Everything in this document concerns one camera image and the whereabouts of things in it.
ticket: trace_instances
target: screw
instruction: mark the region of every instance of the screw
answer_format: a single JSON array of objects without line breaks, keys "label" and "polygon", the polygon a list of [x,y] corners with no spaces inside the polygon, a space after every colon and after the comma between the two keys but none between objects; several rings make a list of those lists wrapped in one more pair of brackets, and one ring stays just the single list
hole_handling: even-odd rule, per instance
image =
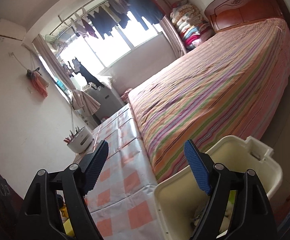
[{"label": "screw", "polygon": [[39,170],[38,172],[37,172],[37,175],[39,175],[39,176],[42,176],[42,175],[44,175],[45,174],[45,170]]},{"label": "screw", "polygon": [[76,163],[74,163],[74,164],[72,164],[71,166],[70,166],[70,170],[71,171],[74,171],[74,170],[76,170],[78,168],[78,165],[76,164]]},{"label": "screw", "polygon": [[250,176],[255,176],[256,172],[254,170],[248,170],[247,173],[250,175]]},{"label": "screw", "polygon": [[217,170],[221,171],[221,170],[224,169],[224,165],[221,164],[221,163],[217,163],[217,164],[215,164],[215,168],[216,168]]}]

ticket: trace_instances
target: blue gripper pad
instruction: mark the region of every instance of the blue gripper pad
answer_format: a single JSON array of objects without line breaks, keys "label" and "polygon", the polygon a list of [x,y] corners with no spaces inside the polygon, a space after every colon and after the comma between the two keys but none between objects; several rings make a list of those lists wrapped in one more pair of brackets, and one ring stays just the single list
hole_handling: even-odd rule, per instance
[{"label": "blue gripper pad", "polygon": [[[187,140],[184,144],[184,154],[187,159],[187,162],[190,166],[190,169],[192,170],[192,173],[195,177],[195,180],[199,186],[199,188],[207,195],[210,195],[212,192],[212,187],[209,183],[209,171],[206,167],[206,165],[210,168],[211,162],[213,163],[212,159],[207,154],[202,154],[199,152],[199,150],[196,148],[195,144],[192,140]],[[207,155],[210,160],[206,160],[207,163],[204,164],[201,156],[199,155]]]}]

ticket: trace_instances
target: plastic container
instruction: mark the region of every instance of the plastic container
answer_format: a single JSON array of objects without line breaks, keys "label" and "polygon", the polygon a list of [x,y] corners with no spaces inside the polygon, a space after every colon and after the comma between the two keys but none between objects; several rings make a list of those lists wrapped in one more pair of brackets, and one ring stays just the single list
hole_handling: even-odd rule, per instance
[{"label": "plastic container", "polygon": [[[206,153],[215,163],[223,163],[229,170],[255,170],[269,199],[281,185],[282,170],[271,158],[273,149],[251,136],[245,141],[236,136],[226,136]],[[199,189],[190,167],[160,183],[154,197],[165,239],[188,240],[193,233],[190,222],[195,210],[203,208],[208,198]]]},{"label": "plastic container", "polygon": [[93,134],[87,127],[83,127],[67,146],[75,153],[84,152],[93,141]]}]

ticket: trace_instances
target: pink curtain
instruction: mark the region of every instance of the pink curtain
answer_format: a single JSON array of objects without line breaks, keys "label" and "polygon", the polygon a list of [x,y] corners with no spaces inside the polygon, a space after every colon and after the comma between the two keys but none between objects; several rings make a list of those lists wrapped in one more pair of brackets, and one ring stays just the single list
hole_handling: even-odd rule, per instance
[{"label": "pink curtain", "polygon": [[72,92],[72,103],[75,110],[83,109],[89,115],[94,114],[99,108],[100,103],[83,91],[75,88],[73,82],[66,74],[64,68],[58,62],[55,55],[52,53],[43,37],[39,34],[34,40],[33,44],[39,54],[45,60],[51,71],[63,84]]},{"label": "pink curtain", "polygon": [[159,22],[159,24],[162,27],[163,33],[171,45],[176,58],[184,56],[187,53],[184,43],[166,15]]}]

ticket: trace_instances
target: window frame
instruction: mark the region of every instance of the window frame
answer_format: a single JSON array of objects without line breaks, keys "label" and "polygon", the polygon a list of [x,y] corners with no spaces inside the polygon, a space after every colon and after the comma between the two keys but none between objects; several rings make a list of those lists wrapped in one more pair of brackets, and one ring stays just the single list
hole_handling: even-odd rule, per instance
[{"label": "window frame", "polygon": [[103,65],[103,69],[97,74],[97,75],[102,75],[104,72],[106,72],[109,68],[111,68],[116,62],[118,62],[120,59],[122,59],[123,57],[125,57],[127,54],[131,53],[133,50],[135,50],[136,48],[138,48],[139,46],[143,45],[144,43],[150,41],[151,39],[159,36],[162,34],[162,30],[158,31],[157,28],[154,26],[154,24],[151,24],[151,27],[154,29],[155,31],[155,36],[143,41],[142,43],[138,44],[137,46],[134,46],[132,44],[132,42],[128,39],[128,37],[123,33],[122,29],[120,26],[116,25],[114,28],[117,30],[117,32],[119,33],[119,35],[123,38],[123,40],[126,42],[126,44],[128,45],[128,47],[130,48],[130,50],[128,52],[126,52],[125,54],[123,54],[122,56],[120,56],[119,58],[117,58],[116,60],[114,60],[114,62],[112,62],[110,65],[106,66],[103,61],[98,57],[97,53],[92,49],[92,47],[90,46],[90,44],[84,39],[85,43],[88,45],[88,47],[90,48],[91,52],[96,56],[96,58],[99,60],[99,62]]}]

